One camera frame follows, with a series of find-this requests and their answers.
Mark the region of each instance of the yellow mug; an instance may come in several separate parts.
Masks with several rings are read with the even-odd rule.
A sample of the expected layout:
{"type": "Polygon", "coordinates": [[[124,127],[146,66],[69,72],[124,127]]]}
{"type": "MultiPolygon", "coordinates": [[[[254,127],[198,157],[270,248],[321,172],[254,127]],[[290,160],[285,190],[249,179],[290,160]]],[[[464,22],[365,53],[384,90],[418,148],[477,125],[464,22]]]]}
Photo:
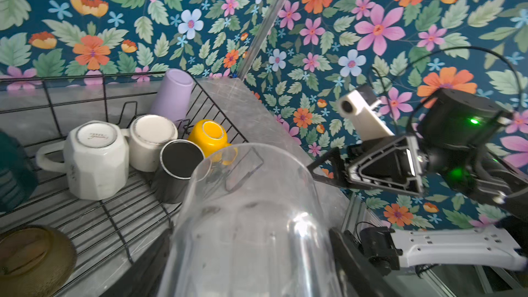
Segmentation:
{"type": "Polygon", "coordinates": [[[196,123],[188,140],[196,143],[202,149],[205,157],[231,145],[228,142],[226,130],[220,124],[211,120],[201,120],[196,123]]]}

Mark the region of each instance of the lavender plastic cup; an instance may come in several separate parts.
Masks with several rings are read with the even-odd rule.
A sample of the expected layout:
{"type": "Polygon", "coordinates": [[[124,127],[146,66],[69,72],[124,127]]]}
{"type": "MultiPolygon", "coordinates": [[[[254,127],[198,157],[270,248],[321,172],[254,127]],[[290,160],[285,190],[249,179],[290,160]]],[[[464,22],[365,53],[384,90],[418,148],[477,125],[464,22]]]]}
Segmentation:
{"type": "Polygon", "coordinates": [[[162,85],[152,103],[150,113],[167,117],[174,124],[185,119],[194,80],[180,69],[169,69],[163,77],[162,85]]]}

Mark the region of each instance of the black wire dish rack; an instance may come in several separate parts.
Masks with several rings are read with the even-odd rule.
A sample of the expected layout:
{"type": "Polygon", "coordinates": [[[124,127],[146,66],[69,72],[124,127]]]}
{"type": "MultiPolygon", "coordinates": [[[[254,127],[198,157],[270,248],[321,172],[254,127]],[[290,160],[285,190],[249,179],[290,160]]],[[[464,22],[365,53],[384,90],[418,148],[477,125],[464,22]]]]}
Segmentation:
{"type": "MultiPolygon", "coordinates": [[[[0,128],[24,145],[33,163],[39,147],[65,140],[71,129],[89,120],[126,128],[137,116],[148,112],[160,85],[160,82],[106,83],[134,75],[145,73],[0,79],[0,86],[42,82],[41,88],[0,92],[0,128]],[[82,78],[98,78],[98,83],[50,87],[56,81],[82,78]]],[[[186,139],[194,124],[202,119],[220,123],[228,132],[230,143],[248,142],[195,79],[187,119],[177,126],[178,137],[186,139]]],[[[54,155],[61,158],[61,153],[51,156],[54,155]]],[[[77,264],[55,295],[99,296],[137,261],[159,234],[173,227],[173,217],[181,205],[157,201],[149,188],[152,175],[133,168],[125,187],[102,201],[81,200],[70,194],[64,174],[47,172],[36,165],[35,171],[39,185],[28,201],[0,214],[0,233],[26,225],[47,225],[68,235],[77,250],[77,264]]]]}

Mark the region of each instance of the dish rack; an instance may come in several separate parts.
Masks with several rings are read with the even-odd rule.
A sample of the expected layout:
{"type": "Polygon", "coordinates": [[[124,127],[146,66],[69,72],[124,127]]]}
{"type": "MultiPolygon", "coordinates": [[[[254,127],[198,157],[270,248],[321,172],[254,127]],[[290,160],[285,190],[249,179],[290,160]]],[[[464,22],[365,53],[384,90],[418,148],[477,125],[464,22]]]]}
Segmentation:
{"type": "MultiPolygon", "coordinates": [[[[164,71],[149,72],[153,75],[163,73],[164,71]]],[[[10,100],[7,102],[8,109],[0,110],[0,123],[5,122],[1,120],[2,117],[11,122],[10,117],[23,120],[24,115],[36,112],[35,123],[28,122],[29,119],[26,119],[24,121],[26,123],[23,124],[23,131],[27,131],[27,126],[29,126],[36,133],[39,127],[33,125],[38,123],[38,117],[45,114],[45,111],[51,114],[52,122],[49,125],[54,127],[55,136],[24,145],[28,156],[34,163],[34,154],[40,146],[65,140],[67,133],[75,127],[75,124],[65,123],[62,119],[61,115],[69,111],[73,111],[70,113],[73,120],[77,112],[81,113],[78,108],[83,108],[84,114],[81,116],[85,121],[87,121],[86,118],[104,119],[121,128],[128,127],[137,116],[145,114],[157,92],[154,84],[157,83],[159,87],[160,82],[151,82],[147,89],[135,87],[139,83],[128,82],[118,85],[117,83],[116,85],[106,83],[111,80],[109,78],[116,79],[134,75],[144,75],[144,73],[90,76],[88,78],[99,78],[100,83],[96,86],[71,88],[55,88],[50,85],[64,79],[82,79],[87,76],[0,79],[2,84],[24,81],[42,82],[42,88],[35,89],[34,95],[22,96],[20,101],[17,100],[17,94],[12,96],[7,95],[7,92],[0,92],[8,97],[7,100],[10,100]],[[70,93],[75,99],[64,101],[65,94],[70,93]],[[35,103],[35,98],[39,96],[43,98],[42,102],[35,103]],[[17,108],[20,102],[26,100],[33,105],[17,108]],[[102,112],[86,114],[84,111],[89,106],[103,109],[104,114],[102,112]]],[[[194,81],[195,86],[192,90],[186,120],[177,126],[178,137],[187,138],[196,122],[211,119],[226,129],[230,143],[247,142],[247,139],[218,107],[204,87],[196,79],[194,81]]],[[[9,127],[9,125],[3,125],[0,126],[4,130],[9,127]]],[[[10,133],[10,130],[5,130],[5,132],[18,137],[16,132],[10,133]]],[[[130,168],[125,187],[115,196],[101,201],[81,200],[70,194],[64,174],[43,171],[36,165],[35,171],[39,185],[28,201],[8,213],[0,214],[0,233],[25,225],[48,225],[68,235],[76,247],[78,259],[69,280],[54,295],[66,296],[70,293],[75,296],[100,295],[126,272],[163,230],[173,227],[173,219],[181,205],[162,204],[157,201],[149,188],[152,174],[139,172],[133,168],[130,168]]]]}

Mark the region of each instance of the white mug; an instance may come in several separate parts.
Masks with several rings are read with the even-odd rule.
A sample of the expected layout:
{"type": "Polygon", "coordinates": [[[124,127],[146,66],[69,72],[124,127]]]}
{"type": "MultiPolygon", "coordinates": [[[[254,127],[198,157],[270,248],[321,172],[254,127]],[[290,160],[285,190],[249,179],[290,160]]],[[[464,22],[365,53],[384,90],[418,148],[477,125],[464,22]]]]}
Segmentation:
{"type": "Polygon", "coordinates": [[[111,197],[128,178],[128,144],[122,130],[107,122],[87,122],[73,129],[66,141],[41,147],[35,157],[44,170],[65,173],[70,192],[81,199],[111,197]],[[45,156],[60,150],[64,163],[45,156]]]}
{"type": "Polygon", "coordinates": [[[178,130],[173,122],[158,115],[138,117],[130,129],[121,130],[128,137],[130,165],[139,171],[154,172],[160,165],[163,145],[178,139],[178,130]]]}

